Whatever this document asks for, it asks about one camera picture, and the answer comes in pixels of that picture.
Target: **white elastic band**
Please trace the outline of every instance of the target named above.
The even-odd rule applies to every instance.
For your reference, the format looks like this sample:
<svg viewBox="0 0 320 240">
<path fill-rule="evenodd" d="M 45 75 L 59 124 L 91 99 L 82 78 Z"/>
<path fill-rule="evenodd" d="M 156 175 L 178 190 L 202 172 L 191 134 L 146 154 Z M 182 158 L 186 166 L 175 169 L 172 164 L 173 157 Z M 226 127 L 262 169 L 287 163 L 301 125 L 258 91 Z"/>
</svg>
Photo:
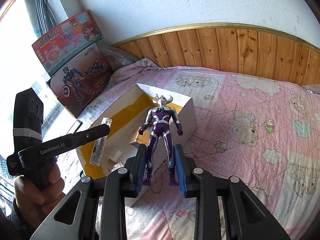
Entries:
<svg viewBox="0 0 320 240">
<path fill-rule="evenodd" d="M 32 137 L 42 141 L 42 135 L 29 128 L 13 128 L 13 136 L 25 136 L 29 138 Z"/>
</svg>

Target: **white wall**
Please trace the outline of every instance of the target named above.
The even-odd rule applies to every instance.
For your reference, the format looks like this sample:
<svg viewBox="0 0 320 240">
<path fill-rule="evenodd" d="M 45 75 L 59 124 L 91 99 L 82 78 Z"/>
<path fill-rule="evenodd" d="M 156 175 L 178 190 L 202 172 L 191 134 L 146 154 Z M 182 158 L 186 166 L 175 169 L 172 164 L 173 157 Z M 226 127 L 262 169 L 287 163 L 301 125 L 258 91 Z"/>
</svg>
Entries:
<svg viewBox="0 0 320 240">
<path fill-rule="evenodd" d="M 79 0 L 90 9 L 108 44 L 177 25 L 255 24 L 320 47 L 320 25 L 304 0 Z"/>
</svg>

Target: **triangular cutout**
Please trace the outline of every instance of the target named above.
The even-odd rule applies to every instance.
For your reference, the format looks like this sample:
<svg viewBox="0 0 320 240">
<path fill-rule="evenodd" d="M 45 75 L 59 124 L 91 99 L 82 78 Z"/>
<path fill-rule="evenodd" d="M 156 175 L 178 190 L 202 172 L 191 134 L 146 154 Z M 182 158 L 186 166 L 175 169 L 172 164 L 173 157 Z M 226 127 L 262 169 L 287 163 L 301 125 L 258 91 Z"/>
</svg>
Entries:
<svg viewBox="0 0 320 240">
<path fill-rule="evenodd" d="M 264 220 L 266 217 L 251 198 L 245 193 L 240 192 L 241 200 L 244 206 L 245 215 L 249 224 L 254 224 Z"/>
<path fill-rule="evenodd" d="M 81 196 L 80 191 L 76 191 L 73 195 L 65 202 L 65 204 L 60 208 L 60 210 L 55 214 L 54 220 L 72 225 L 75 219 L 77 206 Z"/>
</svg>

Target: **human hand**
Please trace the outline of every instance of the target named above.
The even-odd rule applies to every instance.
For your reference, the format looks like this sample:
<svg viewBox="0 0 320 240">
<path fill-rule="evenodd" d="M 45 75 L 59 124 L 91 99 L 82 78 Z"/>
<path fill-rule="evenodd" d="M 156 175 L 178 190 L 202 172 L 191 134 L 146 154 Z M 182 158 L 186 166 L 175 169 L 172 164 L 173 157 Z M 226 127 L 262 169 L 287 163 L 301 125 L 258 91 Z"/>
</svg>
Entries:
<svg viewBox="0 0 320 240">
<path fill-rule="evenodd" d="M 37 229 L 65 194 L 64 180 L 56 163 L 49 170 L 50 185 L 40 191 L 29 179 L 19 176 L 14 181 L 17 207 L 31 227 Z"/>
<path fill-rule="evenodd" d="M 180 135 L 180 136 L 181 136 L 181 135 L 183 134 L 182 129 L 178 129 L 178 130 L 177 130 L 177 133 L 178 133 L 178 135 Z"/>
</svg>

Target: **silver screw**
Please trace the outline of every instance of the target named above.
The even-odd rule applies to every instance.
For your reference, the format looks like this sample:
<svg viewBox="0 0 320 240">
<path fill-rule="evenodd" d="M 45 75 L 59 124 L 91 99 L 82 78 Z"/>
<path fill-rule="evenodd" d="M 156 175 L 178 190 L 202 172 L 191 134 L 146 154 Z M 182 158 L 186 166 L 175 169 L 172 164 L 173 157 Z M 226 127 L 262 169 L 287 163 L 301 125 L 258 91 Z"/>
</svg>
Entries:
<svg viewBox="0 0 320 240">
<path fill-rule="evenodd" d="M 84 177 L 82 177 L 81 178 L 81 181 L 83 182 L 83 183 L 87 183 L 87 182 L 89 182 L 90 181 L 90 177 L 89 176 L 84 176 Z"/>
<path fill-rule="evenodd" d="M 232 177 L 230 178 L 230 180 L 231 180 L 231 182 L 233 182 L 233 183 L 238 183 L 238 182 L 240 181 L 240 179 L 239 179 L 237 176 L 232 176 Z"/>
<path fill-rule="evenodd" d="M 195 168 L 195 169 L 193 170 L 193 172 L 196 173 L 196 174 L 201 174 L 201 173 L 203 172 L 203 169 L 201 169 L 201 168 Z"/>
<path fill-rule="evenodd" d="M 127 173 L 127 169 L 126 168 L 120 168 L 119 170 L 118 170 L 118 172 L 120 173 L 120 174 L 125 174 L 125 173 Z"/>
</svg>

